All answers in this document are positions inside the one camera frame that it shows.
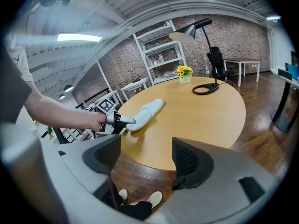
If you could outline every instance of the black lamp base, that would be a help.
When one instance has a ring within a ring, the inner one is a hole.
[[[206,92],[196,92],[195,90],[198,88],[207,88],[209,90]],[[218,83],[209,83],[209,84],[201,84],[201,85],[195,86],[192,89],[192,92],[197,95],[208,95],[208,94],[212,94],[213,92],[215,92],[218,89],[219,89]]]

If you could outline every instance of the round wooden table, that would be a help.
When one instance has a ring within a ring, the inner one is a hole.
[[[219,90],[209,95],[192,93],[194,86],[213,81],[207,77],[192,77],[191,83],[180,84],[174,79],[147,88],[129,99],[119,113],[130,117],[134,117],[142,105],[155,99],[162,99],[164,105],[142,129],[125,131],[121,137],[121,151],[145,166],[175,170],[171,158],[172,137],[230,148],[243,129],[245,104],[229,84],[220,85]]]

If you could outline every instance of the desk lamp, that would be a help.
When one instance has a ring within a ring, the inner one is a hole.
[[[209,45],[209,49],[210,49],[210,53],[211,53],[211,57],[212,57],[211,65],[214,67],[215,64],[214,64],[214,58],[213,58],[213,51],[212,51],[212,48],[210,45],[210,41],[206,35],[206,31],[204,29],[204,26],[209,25],[211,23],[212,23],[212,19],[208,17],[203,20],[196,21],[195,23],[188,25],[186,27],[183,27],[173,33],[170,33],[169,37],[174,41],[190,44],[195,41],[196,30],[201,28],[204,31],[204,34],[206,36],[206,41],[207,41],[207,44]],[[197,88],[207,88],[209,90],[206,92],[196,92],[195,90]],[[197,95],[208,95],[208,94],[215,92],[218,89],[219,89],[219,84],[217,83],[217,77],[215,76],[215,83],[201,84],[201,85],[195,86],[192,89],[192,91],[193,91],[193,93],[195,93]]]

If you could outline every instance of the white table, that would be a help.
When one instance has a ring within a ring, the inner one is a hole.
[[[241,86],[242,63],[244,64],[243,76],[245,76],[245,64],[257,63],[256,82],[258,82],[258,78],[260,76],[260,61],[259,60],[251,59],[251,58],[234,57],[234,58],[225,58],[225,59],[223,59],[223,62],[224,62],[225,70],[226,70],[226,62],[232,62],[232,63],[239,64],[239,80],[238,80],[239,87]]]
[[[122,102],[122,100],[121,100],[121,97],[120,97],[120,95],[117,93],[117,91],[112,91],[112,92],[110,92],[110,93],[108,93],[108,94],[102,96],[101,98],[97,99],[94,103],[97,104],[97,103],[99,103],[101,100],[106,99],[106,98],[109,99],[109,98],[111,98],[111,97],[113,96],[113,98],[114,98],[116,104],[118,105],[119,102],[118,102],[118,100],[117,100],[117,98],[116,98],[115,95],[117,95],[117,97],[118,97],[120,103],[123,105],[123,102]]]
[[[289,80],[285,77],[282,77],[278,74],[278,69],[277,68],[273,68],[271,69],[271,72],[273,73],[273,75],[279,77],[280,79],[282,79],[283,81],[285,81],[285,89],[284,92],[282,94],[282,98],[280,100],[279,106],[277,108],[277,110],[273,110],[270,114],[272,121],[274,122],[274,124],[276,125],[277,128],[279,128],[282,132],[289,132],[292,125],[294,124],[298,114],[299,114],[299,102],[298,102],[298,106],[297,109],[291,119],[291,121],[289,121],[289,119],[282,114],[282,111],[284,109],[286,100],[288,98],[288,94],[289,94],[289,90],[290,90],[290,86],[294,86],[297,89],[299,89],[299,82],[297,80]]]
[[[131,90],[134,90],[134,89],[140,88],[140,87],[144,87],[145,89],[147,89],[146,82],[148,80],[149,80],[149,78],[145,77],[145,78],[141,79],[140,81],[130,83],[130,84],[126,85],[125,87],[121,88],[121,92],[122,92],[123,96],[125,97],[125,99],[127,101],[129,100],[125,91],[131,91]]]

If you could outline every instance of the bottle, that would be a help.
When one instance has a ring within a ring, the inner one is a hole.
[[[142,44],[143,51],[146,51],[146,46],[143,43],[141,43],[141,44]]]
[[[181,54],[180,54],[180,52],[178,50],[177,50],[177,57],[181,58]]]
[[[159,62],[161,62],[161,63],[164,62],[164,59],[163,59],[163,56],[161,53],[159,54]]]
[[[153,60],[150,59],[150,60],[149,60],[149,66],[153,66],[153,65],[154,65]]]
[[[85,102],[84,102],[84,101],[83,101],[83,104],[82,104],[82,106],[83,106],[83,108],[84,108],[84,109],[87,109],[87,108],[88,108],[87,104],[85,104]]]

